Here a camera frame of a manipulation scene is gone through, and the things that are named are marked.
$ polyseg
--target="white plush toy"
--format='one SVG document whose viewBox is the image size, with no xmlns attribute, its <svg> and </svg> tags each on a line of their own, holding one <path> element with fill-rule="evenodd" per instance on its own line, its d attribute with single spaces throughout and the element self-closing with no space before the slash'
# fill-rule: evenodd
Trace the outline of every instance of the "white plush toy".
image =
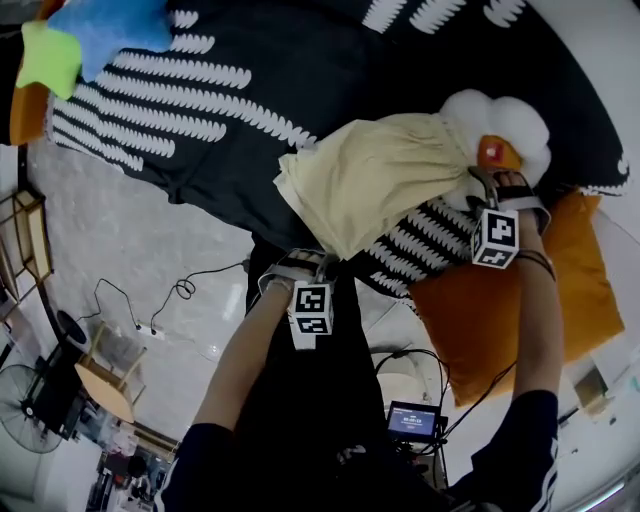
<svg viewBox="0 0 640 512">
<path fill-rule="evenodd" d="M 466 89 L 450 96 L 440 114 L 453 121 L 466 141 L 465 152 L 472 165 L 477 163 L 480 140 L 485 135 L 497 135 L 513 146 L 522 158 L 520 171 L 531 187 L 538 184 L 551 163 L 549 129 L 540 114 L 522 100 L 509 96 L 493 100 L 480 91 Z M 485 199 L 482 185 L 471 176 L 466 185 L 443 197 L 452 208 L 469 211 L 467 196 Z"/>
</svg>

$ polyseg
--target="black pants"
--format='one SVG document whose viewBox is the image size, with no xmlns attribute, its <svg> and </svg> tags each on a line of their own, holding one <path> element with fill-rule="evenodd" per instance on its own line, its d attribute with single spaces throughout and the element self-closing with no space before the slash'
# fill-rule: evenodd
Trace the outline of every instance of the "black pants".
<svg viewBox="0 0 640 512">
<path fill-rule="evenodd" d="M 258 278 L 285 256 L 284 251 L 256 235 L 253 240 L 247 308 L 259 293 Z M 314 429 L 331 430 L 341 417 L 355 414 L 360 438 L 363 428 L 372 435 L 386 430 L 382 392 L 362 330 L 355 281 L 347 265 L 339 265 L 332 296 L 333 333 L 317 336 L 316 350 L 296 351 L 288 316 L 283 316 L 271 340 L 266 367 L 243 409 L 236 429 L 239 435 L 243 431 L 255 434 L 257 428 L 262 434 L 271 428 L 287 428 L 286 422 L 280 423 L 278 414 L 287 416 L 292 409 L 296 410 L 297 422 L 313 424 Z M 324 411 L 320 415 L 323 418 L 319 419 L 317 410 L 303 411 L 299 407 L 301 402 L 310 401 Z M 341 428 L 342 436 L 348 434 L 348 424 L 341 423 Z"/>
</svg>

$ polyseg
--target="electric fan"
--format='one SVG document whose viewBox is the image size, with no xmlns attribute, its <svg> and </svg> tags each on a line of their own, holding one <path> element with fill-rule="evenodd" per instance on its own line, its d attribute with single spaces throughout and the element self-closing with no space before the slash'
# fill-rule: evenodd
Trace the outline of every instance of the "electric fan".
<svg viewBox="0 0 640 512">
<path fill-rule="evenodd" d="M 42 379 L 33 368 L 7 366 L 0 371 L 0 422 L 13 440 L 34 453 L 55 450 L 62 438 L 34 415 Z"/>
</svg>

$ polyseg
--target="green plush toy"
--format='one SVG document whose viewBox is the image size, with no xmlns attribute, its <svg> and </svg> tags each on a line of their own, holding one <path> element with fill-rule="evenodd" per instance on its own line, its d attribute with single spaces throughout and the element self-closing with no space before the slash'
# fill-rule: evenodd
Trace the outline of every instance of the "green plush toy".
<svg viewBox="0 0 640 512">
<path fill-rule="evenodd" d="M 78 40 L 47 27 L 46 21 L 30 21 L 22 25 L 24 59 L 16 87 L 40 82 L 53 93 L 69 99 L 76 86 L 82 64 Z"/>
</svg>

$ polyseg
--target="bed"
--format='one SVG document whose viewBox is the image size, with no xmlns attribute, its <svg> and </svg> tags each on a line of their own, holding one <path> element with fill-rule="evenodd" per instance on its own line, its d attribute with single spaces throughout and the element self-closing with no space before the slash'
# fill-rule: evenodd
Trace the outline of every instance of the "bed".
<svg viewBox="0 0 640 512">
<path fill-rule="evenodd" d="M 356 119 L 436 112 L 474 88 L 547 123 L 547 204 L 578 187 L 622 195 L 616 130 L 571 53 L 522 0 L 172 0 L 171 51 L 122 51 L 52 101 L 48 136 L 285 247 L 317 242 L 280 197 L 277 158 Z M 428 201 L 352 261 L 374 289 L 467 261 L 473 220 Z"/>
</svg>

